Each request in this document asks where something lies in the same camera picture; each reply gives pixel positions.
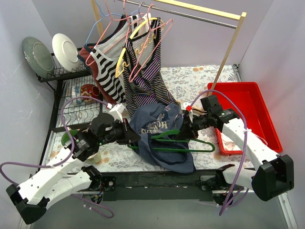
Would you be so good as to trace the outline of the green plastic hanger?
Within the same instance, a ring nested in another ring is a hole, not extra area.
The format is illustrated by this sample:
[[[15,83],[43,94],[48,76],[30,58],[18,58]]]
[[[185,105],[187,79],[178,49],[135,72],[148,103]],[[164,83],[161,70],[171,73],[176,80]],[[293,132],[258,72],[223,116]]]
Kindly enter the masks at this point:
[[[147,134],[150,137],[150,141],[153,145],[152,149],[155,152],[177,152],[177,153],[190,153],[190,152],[200,152],[200,153],[210,153],[215,151],[215,145],[210,142],[205,142],[200,139],[190,139],[190,140],[176,140],[175,137],[179,133],[179,130],[167,130],[165,132],[160,131],[148,131]],[[211,149],[190,149],[189,142],[195,141],[204,145],[208,145]]]

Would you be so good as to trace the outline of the navy blue tank top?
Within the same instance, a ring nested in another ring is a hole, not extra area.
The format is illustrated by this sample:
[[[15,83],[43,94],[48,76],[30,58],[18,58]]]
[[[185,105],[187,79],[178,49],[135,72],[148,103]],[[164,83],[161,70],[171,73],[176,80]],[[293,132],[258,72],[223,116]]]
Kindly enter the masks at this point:
[[[176,173],[195,172],[193,155],[188,142],[176,140],[183,123],[180,106],[162,103],[139,107],[131,118],[131,128],[141,139],[130,148],[146,162]]]

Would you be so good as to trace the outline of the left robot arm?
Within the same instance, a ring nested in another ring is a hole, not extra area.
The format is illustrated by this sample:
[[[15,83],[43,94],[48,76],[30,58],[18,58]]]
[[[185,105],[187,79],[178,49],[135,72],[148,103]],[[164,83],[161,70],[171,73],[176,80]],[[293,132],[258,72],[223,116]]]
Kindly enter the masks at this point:
[[[100,146],[116,142],[128,145],[141,139],[127,119],[115,120],[104,113],[94,118],[65,143],[60,152],[39,172],[21,184],[10,185],[6,192],[24,223],[39,220],[53,204],[85,189],[99,190],[102,174],[84,162],[95,155]]]

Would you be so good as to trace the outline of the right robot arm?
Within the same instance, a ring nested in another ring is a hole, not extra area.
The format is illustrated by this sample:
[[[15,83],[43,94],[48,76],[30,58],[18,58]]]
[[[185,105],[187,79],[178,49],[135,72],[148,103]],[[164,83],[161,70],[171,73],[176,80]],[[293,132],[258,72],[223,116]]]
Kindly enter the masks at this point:
[[[183,104],[183,124],[178,140],[192,140],[200,130],[214,127],[230,138],[248,157],[253,170],[242,165],[228,164],[218,168],[215,176],[206,181],[210,187],[234,188],[238,185],[251,189],[263,201],[268,201],[294,188],[294,162],[289,155],[279,155],[270,149],[246,125],[246,120],[234,109],[226,109],[219,104],[217,96],[201,99],[205,114],[193,115],[191,104]]]

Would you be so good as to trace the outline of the purple striped tank top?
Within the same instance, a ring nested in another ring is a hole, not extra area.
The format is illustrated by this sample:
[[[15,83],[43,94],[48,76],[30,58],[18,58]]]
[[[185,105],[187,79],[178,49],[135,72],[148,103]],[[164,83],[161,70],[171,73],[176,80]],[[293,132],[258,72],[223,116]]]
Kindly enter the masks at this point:
[[[129,38],[122,61],[127,63],[122,73],[125,103],[129,117],[146,104],[179,103],[167,89],[161,75],[161,19],[151,21],[151,30]]]

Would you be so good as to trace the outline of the black white striped tank top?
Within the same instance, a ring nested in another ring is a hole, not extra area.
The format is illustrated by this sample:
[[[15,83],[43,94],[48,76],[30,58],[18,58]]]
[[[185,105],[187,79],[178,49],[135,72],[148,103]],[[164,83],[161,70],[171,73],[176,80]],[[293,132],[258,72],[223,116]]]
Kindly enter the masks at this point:
[[[120,21],[116,31],[96,44],[90,52],[94,63],[97,64],[97,84],[113,100],[111,104],[124,102],[124,89],[119,78],[115,77],[116,65],[123,45],[132,32],[151,15],[133,15]]]

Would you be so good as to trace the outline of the maroon tank top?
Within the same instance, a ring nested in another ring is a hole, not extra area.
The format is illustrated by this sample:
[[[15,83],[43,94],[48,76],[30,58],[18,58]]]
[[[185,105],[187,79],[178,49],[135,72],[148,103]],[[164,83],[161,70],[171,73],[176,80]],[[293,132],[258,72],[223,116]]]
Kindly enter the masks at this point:
[[[125,15],[121,16],[121,20],[123,20],[124,18],[126,18]],[[97,84],[97,80],[96,80],[96,76],[97,76],[97,71],[98,71],[98,67],[97,64],[94,63],[93,58],[90,55],[90,52],[92,51],[93,47],[95,46],[95,43],[90,43],[89,45],[84,45],[82,47],[82,49],[80,50],[79,54],[78,54],[78,58],[81,62],[84,63],[85,67],[87,68],[87,70],[91,73],[91,75],[93,76],[93,79],[95,81],[95,83]],[[99,86],[97,84],[98,89],[100,90],[101,94],[103,95],[104,99],[107,102],[112,102],[113,100],[110,98],[110,96],[102,89],[101,86]]]

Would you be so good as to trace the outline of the floral table cloth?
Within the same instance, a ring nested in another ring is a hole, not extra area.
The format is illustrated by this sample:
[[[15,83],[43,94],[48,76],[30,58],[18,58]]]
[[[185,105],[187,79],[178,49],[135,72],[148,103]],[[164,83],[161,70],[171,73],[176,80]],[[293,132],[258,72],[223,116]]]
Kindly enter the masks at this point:
[[[163,67],[162,77],[166,87],[172,95],[184,102],[192,102],[194,98],[206,90],[208,83],[214,81],[218,66],[205,65],[196,67]],[[48,140],[47,149],[43,156],[43,164],[48,163],[61,150],[63,132],[53,132]],[[216,169],[227,164],[239,165],[241,156],[223,156],[220,154],[218,140],[213,128],[199,132],[199,139],[215,145],[215,151],[210,153],[193,152],[193,161],[196,169]],[[211,149],[210,146],[198,142],[190,142],[191,149]],[[159,166],[145,162],[139,155],[127,146],[111,143],[101,146],[99,153],[101,160],[94,166],[101,172],[148,172],[161,171]]]

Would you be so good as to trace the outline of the white pink cloth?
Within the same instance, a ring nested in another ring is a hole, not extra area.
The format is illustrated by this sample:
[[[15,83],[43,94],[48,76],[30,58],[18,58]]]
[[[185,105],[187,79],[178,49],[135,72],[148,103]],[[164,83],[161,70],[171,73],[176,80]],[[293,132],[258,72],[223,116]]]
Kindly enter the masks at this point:
[[[221,140],[225,151],[241,151],[238,145],[236,145],[236,143],[232,139],[230,139],[223,133],[221,133]]]

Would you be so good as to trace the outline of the red floral bowl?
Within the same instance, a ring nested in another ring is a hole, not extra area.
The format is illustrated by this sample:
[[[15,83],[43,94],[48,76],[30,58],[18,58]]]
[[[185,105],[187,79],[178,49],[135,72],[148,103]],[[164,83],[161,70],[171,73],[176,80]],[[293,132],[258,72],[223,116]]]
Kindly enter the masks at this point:
[[[93,97],[98,99],[99,98],[99,89],[96,85],[94,84],[84,84],[81,87],[81,96],[87,96],[87,97]]]

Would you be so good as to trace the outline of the green interior mug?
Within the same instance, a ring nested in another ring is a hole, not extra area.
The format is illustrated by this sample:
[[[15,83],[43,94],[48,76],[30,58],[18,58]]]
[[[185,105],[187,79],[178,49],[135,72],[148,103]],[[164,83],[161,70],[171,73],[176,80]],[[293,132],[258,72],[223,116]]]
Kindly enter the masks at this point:
[[[71,134],[72,136],[75,136],[75,135],[78,133],[78,130],[73,130],[73,129],[71,129],[71,130],[69,130],[69,132],[70,132],[70,134]],[[61,144],[62,144],[63,146],[65,146],[65,144],[66,144],[69,140],[70,140],[69,135],[68,135],[67,132],[65,132],[65,134],[64,134],[64,135],[62,136],[62,138],[61,138]]]

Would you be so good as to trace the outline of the red plastic bin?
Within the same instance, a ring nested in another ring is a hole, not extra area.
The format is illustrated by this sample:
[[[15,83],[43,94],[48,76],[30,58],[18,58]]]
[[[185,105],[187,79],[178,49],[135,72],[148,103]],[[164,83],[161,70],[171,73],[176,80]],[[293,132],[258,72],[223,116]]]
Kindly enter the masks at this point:
[[[272,119],[265,105],[259,87],[255,82],[239,82],[239,83],[217,83],[214,90],[225,94],[243,113],[247,121],[247,127],[256,134],[260,140],[265,143],[270,149],[277,153],[281,153],[283,148],[276,133]],[[232,108],[227,99],[218,93],[213,93],[217,96],[219,103],[223,109]],[[221,140],[221,132],[215,130],[218,139],[220,154],[223,156],[241,155],[241,151],[225,151]]]

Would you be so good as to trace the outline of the white ceramic plate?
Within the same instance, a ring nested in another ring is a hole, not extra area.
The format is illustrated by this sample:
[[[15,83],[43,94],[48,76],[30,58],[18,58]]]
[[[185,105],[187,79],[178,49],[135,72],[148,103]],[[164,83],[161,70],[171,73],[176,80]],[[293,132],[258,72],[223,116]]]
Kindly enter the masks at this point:
[[[52,38],[52,48],[55,57],[65,70],[72,72],[79,68],[79,53],[69,37],[62,33],[55,34]]]

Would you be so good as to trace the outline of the grey green ceramic plate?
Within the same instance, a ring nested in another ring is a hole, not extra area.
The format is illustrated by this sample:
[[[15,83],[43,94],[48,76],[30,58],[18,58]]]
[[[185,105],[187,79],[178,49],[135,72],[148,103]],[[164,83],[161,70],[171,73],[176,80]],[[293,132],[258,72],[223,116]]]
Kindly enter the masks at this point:
[[[46,45],[34,37],[26,37],[22,42],[24,58],[30,68],[40,77],[49,79],[54,73],[54,60]]]

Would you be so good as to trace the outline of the wooden clothes rack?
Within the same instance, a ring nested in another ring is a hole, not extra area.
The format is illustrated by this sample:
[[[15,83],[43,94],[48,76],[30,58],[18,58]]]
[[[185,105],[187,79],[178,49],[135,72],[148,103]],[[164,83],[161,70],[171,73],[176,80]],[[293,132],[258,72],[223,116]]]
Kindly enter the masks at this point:
[[[162,31],[161,60],[163,67],[220,66],[238,21],[159,0],[132,0],[129,10],[142,4],[153,16],[169,24]]]

